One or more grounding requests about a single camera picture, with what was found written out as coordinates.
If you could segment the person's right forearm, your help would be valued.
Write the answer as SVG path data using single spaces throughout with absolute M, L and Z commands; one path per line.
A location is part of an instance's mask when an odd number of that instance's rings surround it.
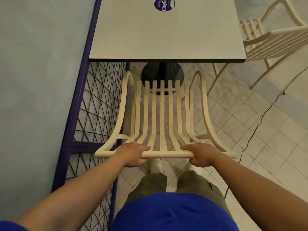
M 307 202 L 223 153 L 209 162 L 262 231 L 308 231 Z

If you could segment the person's right hand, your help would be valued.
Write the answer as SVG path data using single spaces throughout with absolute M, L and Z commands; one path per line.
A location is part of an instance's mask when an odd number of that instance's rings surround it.
M 205 158 L 205 167 L 216 167 L 229 160 L 227 155 L 207 143 L 188 144 L 181 146 L 180 149 L 192 152 L 193 158 Z

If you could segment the person's left hand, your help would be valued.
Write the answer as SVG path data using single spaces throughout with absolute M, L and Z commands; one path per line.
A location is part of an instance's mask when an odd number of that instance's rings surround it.
M 124 143 L 116 150 L 114 156 L 121 162 L 124 167 L 131 167 L 131 159 L 143 159 L 143 152 L 150 149 L 150 146 L 143 146 L 139 143 Z

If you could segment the cream slatted chair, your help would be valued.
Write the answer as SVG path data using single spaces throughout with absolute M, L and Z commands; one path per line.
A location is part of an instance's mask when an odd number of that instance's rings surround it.
M 201 112 L 206 133 L 195 135 L 193 88 L 200 82 Z M 121 134 L 124 122 L 124 113 L 127 105 L 128 86 L 133 89 L 131 103 L 131 120 L 129 135 Z M 137 81 L 134 85 L 132 74 L 125 72 L 122 80 L 121 103 L 117 122 L 109 139 L 94 153 L 96 158 L 111 157 L 118 147 L 117 140 L 124 143 L 146 143 L 151 149 L 142 154 L 143 158 L 177 158 L 190 159 L 193 154 L 184 151 L 180 144 L 198 143 L 201 140 L 210 140 L 222 153 L 235 159 L 236 153 L 226 147 L 217 137 L 210 121 L 205 76 L 197 70 L 190 83 L 172 81 L 153 82 L 150 88 L 149 81 L 143 85 Z
M 264 22 L 274 8 L 282 4 L 295 27 L 264 31 Z M 268 75 L 276 66 L 308 44 L 308 24 L 301 19 L 289 0 L 276 0 L 272 3 L 261 19 L 241 21 L 239 30 L 245 50 L 246 61 L 261 61 L 266 71 L 250 86 L 253 89 L 261 79 Z

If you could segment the blue shirt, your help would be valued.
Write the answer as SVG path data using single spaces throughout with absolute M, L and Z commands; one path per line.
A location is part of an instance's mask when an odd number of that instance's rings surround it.
M 201 195 L 154 193 L 124 205 L 110 231 L 239 231 L 230 215 Z

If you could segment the person's left forearm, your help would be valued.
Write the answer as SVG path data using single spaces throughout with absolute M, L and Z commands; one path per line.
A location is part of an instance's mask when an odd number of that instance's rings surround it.
M 27 231 L 76 231 L 98 207 L 129 162 L 129 154 L 115 153 L 100 165 L 62 186 L 15 223 Z

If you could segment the white left shoe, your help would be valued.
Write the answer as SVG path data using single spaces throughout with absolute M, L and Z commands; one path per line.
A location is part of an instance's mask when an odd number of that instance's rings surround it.
M 162 173 L 164 174 L 163 165 L 161 159 L 151 159 L 149 163 L 150 174 Z

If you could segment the round purple sticker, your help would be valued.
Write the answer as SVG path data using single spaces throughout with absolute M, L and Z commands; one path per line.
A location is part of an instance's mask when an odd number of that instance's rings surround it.
M 158 11 L 171 11 L 175 8 L 175 0 L 155 0 L 154 6 Z

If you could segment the olive green trousers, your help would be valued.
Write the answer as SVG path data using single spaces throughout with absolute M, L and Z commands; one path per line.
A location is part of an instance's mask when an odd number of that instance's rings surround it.
M 129 193 L 124 205 L 154 193 L 166 193 L 166 188 L 166 175 L 160 172 L 148 174 L 141 179 L 138 186 Z M 232 218 L 222 192 L 217 186 L 199 175 L 196 171 L 186 170 L 179 175 L 175 193 L 196 194 L 207 198 L 220 206 Z

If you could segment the black table pedestal base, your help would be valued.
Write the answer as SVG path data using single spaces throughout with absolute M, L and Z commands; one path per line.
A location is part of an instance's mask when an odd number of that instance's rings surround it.
M 179 80 L 183 84 L 184 72 L 178 63 L 174 62 L 150 62 L 147 63 L 141 72 L 141 81 L 149 81 L 149 88 L 152 89 L 153 81 L 157 81 L 157 88 L 160 88 L 160 81 L 164 81 L 164 87 L 167 88 L 168 81 L 172 81 L 172 87 L 175 88 L 175 82 Z

